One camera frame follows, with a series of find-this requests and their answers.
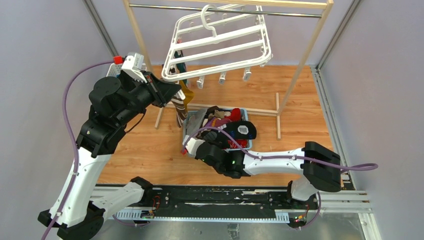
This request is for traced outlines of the white plastic clip hanger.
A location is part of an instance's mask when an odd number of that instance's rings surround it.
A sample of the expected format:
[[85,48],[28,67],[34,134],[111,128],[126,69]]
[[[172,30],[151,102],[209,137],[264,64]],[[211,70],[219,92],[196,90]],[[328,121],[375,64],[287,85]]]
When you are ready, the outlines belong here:
[[[176,21],[161,71],[165,81],[199,78],[198,86],[203,88],[207,75],[243,69],[242,80],[246,82],[251,67],[263,67],[273,57],[262,6],[209,4],[209,7],[224,13],[203,7],[200,12]],[[174,53],[178,50],[184,57],[175,59]],[[181,62],[186,64],[185,73],[179,73],[176,67]]]

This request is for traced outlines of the green reindeer sock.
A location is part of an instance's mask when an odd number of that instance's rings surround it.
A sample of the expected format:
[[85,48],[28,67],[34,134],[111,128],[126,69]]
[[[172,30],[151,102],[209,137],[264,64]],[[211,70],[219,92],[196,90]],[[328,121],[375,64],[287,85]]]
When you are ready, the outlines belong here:
[[[183,58],[184,54],[181,50],[177,50],[174,52],[174,58],[175,59],[179,59],[179,58]],[[187,66],[184,62],[180,62],[180,63],[176,63],[175,66],[177,67],[177,70],[179,73],[186,73],[187,72]],[[182,80],[184,85],[189,89],[190,88],[190,82],[188,81],[188,79],[183,79]]]

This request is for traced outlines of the grey sock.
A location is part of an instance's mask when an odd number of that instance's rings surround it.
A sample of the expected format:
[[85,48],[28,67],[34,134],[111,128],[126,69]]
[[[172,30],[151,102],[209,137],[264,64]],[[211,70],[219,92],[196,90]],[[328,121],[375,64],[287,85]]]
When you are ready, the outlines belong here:
[[207,108],[201,108],[197,111],[190,111],[188,113],[188,118],[185,124],[186,135],[190,136],[202,126],[207,110]]

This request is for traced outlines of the brown white striped sock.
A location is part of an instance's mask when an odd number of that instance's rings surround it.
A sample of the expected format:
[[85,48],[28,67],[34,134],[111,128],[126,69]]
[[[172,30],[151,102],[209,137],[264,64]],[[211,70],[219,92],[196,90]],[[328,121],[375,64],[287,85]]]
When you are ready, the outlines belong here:
[[174,96],[171,99],[175,109],[176,109],[176,123],[179,128],[183,126],[184,121],[188,117],[187,106],[184,104],[184,100],[178,96]]

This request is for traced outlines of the mustard yellow sock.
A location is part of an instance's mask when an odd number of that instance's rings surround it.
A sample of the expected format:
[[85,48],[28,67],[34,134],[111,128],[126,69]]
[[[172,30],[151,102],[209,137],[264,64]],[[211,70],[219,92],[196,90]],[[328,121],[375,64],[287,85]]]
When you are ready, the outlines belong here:
[[188,104],[193,100],[195,93],[185,86],[185,84],[183,83],[183,80],[181,80],[179,82],[179,84],[181,85],[182,92],[185,95],[185,99],[183,100],[183,104],[184,104],[184,107],[187,109]]

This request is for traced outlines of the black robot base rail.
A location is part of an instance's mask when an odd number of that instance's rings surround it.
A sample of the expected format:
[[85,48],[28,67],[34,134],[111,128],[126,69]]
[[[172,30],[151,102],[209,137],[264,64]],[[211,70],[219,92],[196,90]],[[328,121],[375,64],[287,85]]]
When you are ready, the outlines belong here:
[[113,215],[135,222],[217,222],[309,227],[326,214],[356,214],[376,223],[368,195],[360,190],[321,192],[307,201],[288,200],[283,186],[155,185],[143,201]]

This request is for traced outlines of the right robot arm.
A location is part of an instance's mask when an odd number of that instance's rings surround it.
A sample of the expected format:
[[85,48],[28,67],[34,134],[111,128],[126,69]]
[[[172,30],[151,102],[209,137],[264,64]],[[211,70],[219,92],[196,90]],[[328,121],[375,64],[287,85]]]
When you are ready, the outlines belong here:
[[340,156],[323,145],[307,141],[304,147],[281,152],[226,151],[205,140],[191,138],[185,150],[212,167],[218,174],[240,179],[261,174],[296,174],[289,181],[286,203],[299,208],[318,191],[335,193],[342,189]]

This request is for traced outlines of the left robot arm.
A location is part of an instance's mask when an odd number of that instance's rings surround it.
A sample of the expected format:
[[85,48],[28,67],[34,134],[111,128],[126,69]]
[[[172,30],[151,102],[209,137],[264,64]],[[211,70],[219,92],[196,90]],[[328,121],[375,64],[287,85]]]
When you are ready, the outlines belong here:
[[139,176],[112,193],[91,198],[101,172],[126,135],[128,123],[144,115],[150,105],[164,107],[182,89],[149,71],[141,75],[146,81],[138,82],[125,72],[103,77],[88,95],[88,120],[79,135],[72,137],[73,166],[55,204],[38,215],[38,221],[48,230],[56,228],[62,240],[92,239],[120,210],[153,202],[152,184]]

